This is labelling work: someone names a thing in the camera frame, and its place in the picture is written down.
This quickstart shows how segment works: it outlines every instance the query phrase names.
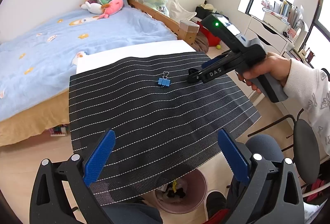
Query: red box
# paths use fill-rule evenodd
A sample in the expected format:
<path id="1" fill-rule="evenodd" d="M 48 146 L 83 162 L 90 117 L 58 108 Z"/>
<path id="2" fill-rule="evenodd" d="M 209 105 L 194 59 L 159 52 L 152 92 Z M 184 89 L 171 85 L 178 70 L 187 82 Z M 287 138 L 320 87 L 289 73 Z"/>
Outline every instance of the red box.
<path id="1" fill-rule="evenodd" d="M 207 37 L 207 40 L 209 41 L 209 46 L 217 46 L 220 44 L 221 39 L 218 37 L 215 37 L 211 32 L 209 32 L 200 21 L 197 21 L 197 24 L 200 26 L 200 31 Z"/>

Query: gray pants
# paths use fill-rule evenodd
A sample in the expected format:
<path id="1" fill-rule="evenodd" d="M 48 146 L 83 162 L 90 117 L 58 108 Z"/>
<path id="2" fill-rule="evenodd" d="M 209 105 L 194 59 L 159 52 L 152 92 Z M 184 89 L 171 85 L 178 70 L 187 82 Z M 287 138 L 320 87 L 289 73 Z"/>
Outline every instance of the gray pants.
<path id="1" fill-rule="evenodd" d="M 246 146 L 251 153 L 260 153 L 266 160 L 281 162 L 284 159 L 283 153 L 276 143 L 275 139 L 266 134 L 254 135 L 246 142 Z M 270 185 L 265 186 L 262 194 L 264 198 L 268 193 Z M 227 196 L 227 207 L 230 209 L 236 202 L 243 184 L 240 184 L 233 178 Z M 255 210 L 262 208 L 264 200 L 259 199 Z M 142 204 L 125 204 L 116 203 L 113 205 L 106 205 L 103 207 L 106 214 L 110 217 L 114 224 L 162 224 L 163 220 L 159 211 L 156 208 Z"/>

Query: white table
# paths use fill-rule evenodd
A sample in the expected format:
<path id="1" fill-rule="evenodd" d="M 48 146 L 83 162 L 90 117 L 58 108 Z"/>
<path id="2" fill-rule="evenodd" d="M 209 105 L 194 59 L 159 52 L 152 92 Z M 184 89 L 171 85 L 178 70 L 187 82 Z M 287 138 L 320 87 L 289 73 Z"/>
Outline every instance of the white table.
<path id="1" fill-rule="evenodd" d="M 126 57 L 144 58 L 153 55 L 170 55 L 187 52 L 195 52 L 195 50 L 183 40 L 151 42 L 120 47 L 79 58 L 77 74 L 110 65 Z"/>

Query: black placemat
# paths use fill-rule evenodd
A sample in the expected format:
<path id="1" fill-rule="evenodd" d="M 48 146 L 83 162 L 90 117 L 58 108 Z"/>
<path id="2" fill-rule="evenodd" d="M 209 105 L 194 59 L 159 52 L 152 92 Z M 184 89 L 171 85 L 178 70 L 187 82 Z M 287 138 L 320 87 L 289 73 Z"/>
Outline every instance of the black placemat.
<path id="1" fill-rule="evenodd" d="M 189 84 L 189 68 L 203 53 L 125 58 L 71 77 L 72 147 L 84 155 L 107 128 L 116 145 L 97 182 L 90 186 L 101 205 L 156 189 L 199 167 L 220 152 L 217 130 L 238 138 L 260 117 L 224 75 Z M 157 81 L 169 72 L 170 87 Z"/>

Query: wooden headboard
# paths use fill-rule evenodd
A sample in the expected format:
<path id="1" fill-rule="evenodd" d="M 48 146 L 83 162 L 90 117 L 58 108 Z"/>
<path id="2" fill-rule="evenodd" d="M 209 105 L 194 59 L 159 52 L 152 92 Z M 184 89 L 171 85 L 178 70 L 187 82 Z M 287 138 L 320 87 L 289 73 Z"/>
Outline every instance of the wooden headboard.
<path id="1" fill-rule="evenodd" d="M 178 40 L 184 40 L 189 45 L 192 45 L 195 42 L 199 25 L 194 22 L 185 20 L 178 23 L 162 13 L 157 12 L 156 10 L 135 0 L 128 0 L 128 3 L 130 6 L 150 15 L 153 19 L 163 22 L 166 27 L 178 36 Z"/>

